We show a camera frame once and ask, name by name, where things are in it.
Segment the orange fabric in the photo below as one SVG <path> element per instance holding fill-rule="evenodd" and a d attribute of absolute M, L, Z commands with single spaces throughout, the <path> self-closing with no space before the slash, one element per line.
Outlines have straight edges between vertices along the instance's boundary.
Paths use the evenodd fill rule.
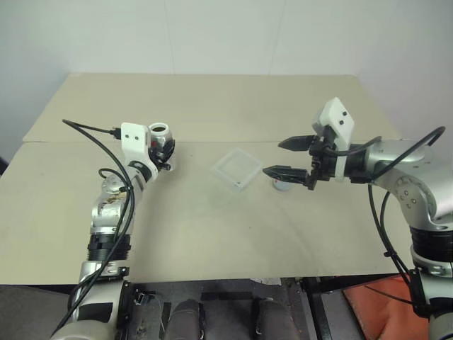
<path fill-rule="evenodd" d="M 388 278 L 369 287 L 411 300 L 402 278 Z M 360 286 L 345 290 L 368 340 L 427 340 L 428 320 L 415 315 L 412 306 Z"/>

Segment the white wall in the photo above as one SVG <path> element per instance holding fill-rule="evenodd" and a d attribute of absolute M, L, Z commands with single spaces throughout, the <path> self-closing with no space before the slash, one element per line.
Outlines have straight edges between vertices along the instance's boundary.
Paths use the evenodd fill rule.
<path fill-rule="evenodd" d="M 453 92 L 448 13 L 451 1 L 0 0 L 0 155 L 12 158 L 67 72 L 360 75 L 417 137 L 407 115 L 451 106 L 436 88 Z M 451 119 L 432 111 L 432 125 Z"/>

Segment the beige table surface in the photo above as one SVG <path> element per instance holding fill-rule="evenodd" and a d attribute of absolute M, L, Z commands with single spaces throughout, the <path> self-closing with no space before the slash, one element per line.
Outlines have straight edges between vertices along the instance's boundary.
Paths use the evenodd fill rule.
<path fill-rule="evenodd" d="M 149 91 L 155 89 L 155 94 L 161 87 L 170 91 L 168 83 L 177 87 L 178 79 L 188 89 L 202 87 L 199 91 L 204 93 L 193 96 L 192 105 L 188 98 L 185 105 L 178 104 L 186 109 L 179 115 L 181 125 L 189 124 L 195 134 L 185 131 L 178 124 L 178 113 L 172 111 L 185 98 L 184 91 L 175 93 L 172 101 L 167 98 L 165 105 L 162 101 L 158 110 L 144 94 L 139 96 L 141 100 L 136 97 L 140 84 L 148 86 Z M 189 79 L 193 86 L 188 86 Z M 129 86 L 122 86 L 123 81 Z M 253 82 L 261 88 L 260 95 L 255 93 Z M 233 91 L 242 83 L 248 84 L 246 91 Z M 313 98 L 304 93 L 297 95 L 295 86 L 316 88 L 316 94 Z M 220 109 L 214 112 L 215 102 L 206 99 L 219 95 L 221 87 L 223 91 L 231 90 L 230 115 L 225 108 L 229 101 L 219 100 Z M 124 120 L 164 120 L 172 124 L 178 168 L 148 185 L 137 208 L 130 253 L 131 281 L 393 272 L 392 263 L 382 256 L 384 247 L 372 222 L 366 186 L 319 182 L 314 192 L 293 186 L 283 193 L 272 187 L 266 175 L 259 174 L 244 191 L 236 192 L 210 172 L 211 165 L 233 147 L 250 152 L 265 166 L 308 167 L 307 154 L 279 149 L 272 140 L 309 133 L 314 107 L 322 106 L 335 91 L 340 92 L 355 118 L 356 140 L 378 134 L 397 136 L 357 81 L 349 76 L 69 77 L 0 179 L 0 283 L 75 283 L 79 276 L 86 257 L 91 208 L 100 192 L 97 169 L 112 163 L 99 148 L 82 142 L 76 132 L 59 123 L 62 117 L 96 126 L 113 126 Z M 163 91 L 158 97 L 165 96 Z M 272 98 L 285 98 L 284 110 L 275 116 L 277 120 L 268 117 L 278 107 Z M 122 117 L 118 107 L 126 107 L 128 101 L 134 110 Z M 233 114 L 233 107 L 241 107 L 243 115 Z M 245 108 L 251 108 L 254 114 Z M 147 112 L 154 111 L 160 116 L 145 122 Z M 188 113 L 207 119 L 209 112 L 214 116 L 209 123 L 191 124 Z M 240 128 L 235 129 L 235 122 Z M 238 132 L 247 129 L 248 137 Z M 107 145 L 120 154 L 119 142 L 110 140 Z M 395 248 L 409 264 L 410 233 L 395 200 L 390 201 L 386 224 Z"/>

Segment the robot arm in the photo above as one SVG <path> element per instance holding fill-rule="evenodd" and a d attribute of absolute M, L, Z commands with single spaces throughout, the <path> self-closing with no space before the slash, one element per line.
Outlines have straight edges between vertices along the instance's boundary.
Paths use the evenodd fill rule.
<path fill-rule="evenodd" d="M 125 336 L 123 329 L 132 312 L 134 295 L 131 283 L 124 279 L 129 275 L 127 255 L 131 249 L 134 209 L 147 183 L 155 181 L 160 170 L 173 170 L 171 157 L 175 142 L 164 123 L 149 127 L 123 123 L 120 136 L 116 137 L 121 139 L 124 170 L 132 185 L 126 188 L 127 180 L 120 171 L 100 169 L 104 181 L 91 212 L 88 261 L 82 263 L 81 283 L 69 298 L 67 322 L 62 320 L 65 325 L 54 333 L 51 340 L 110 340 Z M 133 196 L 133 204 L 130 204 L 130 196 Z M 127 221 L 125 216 L 130 215 L 131 209 L 132 219 Z M 75 306 L 88 282 L 101 269 L 96 282 Z"/>
<path fill-rule="evenodd" d="M 447 339 L 445 336 L 453 336 L 453 169 L 428 146 L 444 128 L 417 145 L 408 140 L 384 142 L 380 137 L 350 145 L 353 126 L 349 112 L 335 98 L 315 118 L 317 135 L 291 137 L 279 144 L 292 151 L 308 151 L 311 171 L 290 166 L 271 166 L 263 171 L 309 190 L 314 190 L 318 180 L 348 177 L 352 183 L 371 183 L 393 194 L 412 234 L 414 312 L 430 318 L 432 340 Z"/>

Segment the table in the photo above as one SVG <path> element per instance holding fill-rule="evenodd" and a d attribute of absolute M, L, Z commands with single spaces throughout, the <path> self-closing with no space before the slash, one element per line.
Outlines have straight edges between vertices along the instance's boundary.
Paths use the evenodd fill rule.
<path fill-rule="evenodd" d="M 137 208 L 132 282 L 394 272 L 365 186 L 331 181 L 314 192 L 279 192 L 259 174 L 236 192 L 210 171 L 234 147 L 265 166 L 308 167 L 307 154 L 279 149 L 277 141 L 311 133 L 315 112 L 335 95 L 355 119 L 356 141 L 398 137 L 352 76 L 70 75 L 0 179 L 0 283 L 79 277 L 101 186 L 97 169 L 112 163 L 62 118 L 107 128 L 122 121 L 171 126 L 178 168 L 149 184 Z M 120 153 L 119 142 L 100 137 Z M 410 233 L 396 200 L 386 225 L 410 263 Z"/>

